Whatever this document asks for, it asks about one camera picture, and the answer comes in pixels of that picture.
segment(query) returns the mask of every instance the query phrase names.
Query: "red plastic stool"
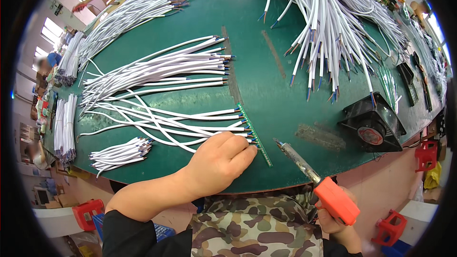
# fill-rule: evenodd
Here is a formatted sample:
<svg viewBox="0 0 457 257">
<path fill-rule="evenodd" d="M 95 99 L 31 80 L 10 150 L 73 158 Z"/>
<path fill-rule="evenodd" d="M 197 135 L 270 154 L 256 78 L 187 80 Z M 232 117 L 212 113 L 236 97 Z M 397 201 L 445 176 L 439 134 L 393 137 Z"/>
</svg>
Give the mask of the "red plastic stool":
<svg viewBox="0 0 457 257">
<path fill-rule="evenodd" d="M 79 227 L 84 231 L 92 231 L 96 229 L 92 216 L 101 214 L 103 212 L 103 207 L 104 205 L 101 199 L 91 199 L 83 204 L 74 206 L 71 209 L 73 210 Z"/>
<path fill-rule="evenodd" d="M 419 169 L 415 172 L 429 171 L 437 166 L 437 141 L 422 141 L 416 149 L 414 157 L 419 158 Z"/>
<path fill-rule="evenodd" d="M 397 219 L 400 219 L 400 223 L 395 225 Z M 392 246 L 403 234 L 406 222 L 407 220 L 403 215 L 391 209 L 388 218 L 385 220 L 380 219 L 376 223 L 376 226 L 379 227 L 379 232 L 376 238 L 372 238 L 372 241 L 384 246 Z"/>
</svg>

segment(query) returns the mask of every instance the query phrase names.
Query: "blue plastic crate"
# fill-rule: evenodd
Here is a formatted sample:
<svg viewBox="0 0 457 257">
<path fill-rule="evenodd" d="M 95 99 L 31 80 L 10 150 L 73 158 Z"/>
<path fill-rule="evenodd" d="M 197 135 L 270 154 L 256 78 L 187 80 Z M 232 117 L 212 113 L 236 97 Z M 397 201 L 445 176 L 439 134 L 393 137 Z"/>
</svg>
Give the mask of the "blue plastic crate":
<svg viewBox="0 0 457 257">
<path fill-rule="evenodd" d="M 176 234 L 173 228 L 167 226 L 161 226 L 160 224 L 154 223 L 155 235 L 157 236 L 157 242 L 161 241 L 166 237 L 170 237 Z"/>
<path fill-rule="evenodd" d="M 105 214 L 97 214 L 92 216 L 94 221 L 95 228 L 97 229 L 98 235 L 100 236 L 101 241 L 103 242 L 103 219 Z M 157 242 L 161 241 L 166 237 L 170 237 L 176 234 L 173 228 L 167 226 L 161 226 L 160 224 L 154 223 L 155 235 L 157 236 Z"/>
</svg>

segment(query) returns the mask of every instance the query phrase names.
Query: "green workbench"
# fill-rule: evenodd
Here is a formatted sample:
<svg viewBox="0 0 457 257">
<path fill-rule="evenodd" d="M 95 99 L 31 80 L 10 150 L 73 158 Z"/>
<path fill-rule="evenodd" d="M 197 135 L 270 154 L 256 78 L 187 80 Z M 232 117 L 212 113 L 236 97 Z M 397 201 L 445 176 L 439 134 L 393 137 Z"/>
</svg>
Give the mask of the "green workbench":
<svg viewBox="0 0 457 257">
<path fill-rule="evenodd" d="M 349 82 L 346 72 L 341 72 L 340 97 L 338 102 L 331 104 L 327 102 L 331 94 L 331 86 L 328 83 L 328 75 L 325 74 L 326 79 L 323 80 L 320 90 L 312 93 L 307 102 L 307 66 L 298 70 L 294 85 L 290 88 L 290 79 L 298 51 L 283 57 L 284 52 L 305 26 L 303 17 L 297 6 L 293 4 L 284 19 L 271 30 L 269 27 L 283 11 L 287 0 L 271 0 L 270 11 L 266 15 L 264 25 L 257 19 L 263 13 L 265 2 L 266 0 L 190 0 L 191 6 L 184 12 L 154 19 L 127 32 L 94 59 L 103 72 L 111 71 L 177 43 L 207 35 L 222 35 L 221 28 L 225 26 L 230 37 L 232 54 L 237 56 L 232 68 L 236 75 L 243 107 L 274 166 L 269 168 L 264 157 L 258 154 L 243 175 L 236 179 L 224 193 L 267 191 L 309 182 L 294 163 L 277 148 L 272 140 L 273 137 L 290 143 L 322 176 L 331 176 L 354 169 L 373 160 L 375 156 L 373 153 L 362 152 L 355 139 L 336 125 L 344 117 L 342 112 L 344 107 L 368 95 L 364 75 L 361 72 L 358 75 L 351 73 L 352 80 Z M 381 47 L 387 49 L 377 27 L 366 23 L 365 28 Z M 278 66 L 271 48 L 279 54 L 281 67 Z M 385 63 L 387 67 L 393 68 L 394 63 L 390 58 L 387 58 Z M 87 70 L 96 72 L 92 64 L 89 64 Z M 414 72 L 416 77 L 419 77 L 417 71 L 414 70 Z M 420 81 L 415 79 L 414 83 L 420 100 L 417 105 L 410 107 L 398 72 L 393 69 L 392 73 L 399 86 L 399 95 L 403 96 L 399 101 L 398 116 L 407 132 L 407 135 L 401 137 L 401 141 L 404 142 L 429 124 L 442 106 L 436 90 L 431 88 L 433 112 L 427 112 L 422 86 Z M 379 91 L 385 96 L 378 78 L 372 77 L 372 84 L 374 91 Z M 62 88 L 57 91 L 60 98 L 67 98 L 70 92 L 80 94 L 82 86 L 78 89 L 75 83 L 69 89 Z M 236 108 L 238 96 L 234 94 L 234 97 L 229 87 L 223 86 L 151 94 L 142 98 L 151 107 L 196 114 Z M 77 109 L 75 117 L 78 117 L 79 113 L 80 109 Z M 118 113 L 110 112 L 110 115 L 122 119 Z M 233 121 L 212 122 L 211 125 L 228 126 L 231 123 Z M 114 124 L 104 116 L 86 114 L 81 121 L 75 121 L 75 136 Z M 163 137 L 157 133 L 158 131 L 153 131 L 154 135 Z M 303 138 L 303 134 L 307 134 L 309 138 Z M 139 130 L 129 126 L 93 136 L 83 136 L 76 144 L 77 158 L 74 165 L 91 173 L 97 173 L 89 166 L 90 161 L 87 159 L 91 151 L 100 151 L 108 146 L 122 144 L 139 135 L 141 135 Z M 47 136 L 45 145 L 52 150 L 53 136 L 52 134 Z M 179 137 L 179 139 L 188 141 L 187 138 Z M 185 166 L 191 156 L 191 153 L 179 147 L 154 143 L 145 161 L 105 172 L 102 176 L 123 183 L 159 178 Z"/>
</svg>

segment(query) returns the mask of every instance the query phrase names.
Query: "fingers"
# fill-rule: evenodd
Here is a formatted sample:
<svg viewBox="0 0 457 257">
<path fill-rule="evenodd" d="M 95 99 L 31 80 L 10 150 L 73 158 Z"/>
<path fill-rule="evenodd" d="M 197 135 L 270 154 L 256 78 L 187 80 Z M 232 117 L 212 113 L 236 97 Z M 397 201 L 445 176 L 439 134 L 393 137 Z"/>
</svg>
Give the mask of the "fingers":
<svg viewBox="0 0 457 257">
<path fill-rule="evenodd" d="M 347 195 L 355 204 L 357 204 L 357 197 L 354 196 L 354 194 L 353 194 L 351 191 L 349 191 L 348 189 L 346 189 L 345 187 L 342 187 L 342 186 L 340 186 L 340 188 L 343 190 L 343 192 L 346 193 L 346 195 Z"/>
<path fill-rule="evenodd" d="M 208 140 L 205 141 L 198 149 L 212 147 L 212 148 L 219 148 L 225 141 L 227 141 L 230 137 L 234 137 L 235 134 L 225 131 L 216 135 L 209 137 Z"/>
<path fill-rule="evenodd" d="M 255 155 L 257 155 L 257 146 L 251 145 L 233 157 L 229 166 L 236 170 L 237 177 L 249 167 Z"/>
<path fill-rule="evenodd" d="M 248 140 L 243 136 L 233 135 L 227 139 L 220 147 L 220 152 L 224 157 L 232 159 L 238 153 L 249 146 Z"/>
<path fill-rule="evenodd" d="M 326 209 L 319 209 L 317 211 L 319 224 L 325 233 L 335 233 L 341 230 L 340 225 L 333 219 Z"/>
</svg>

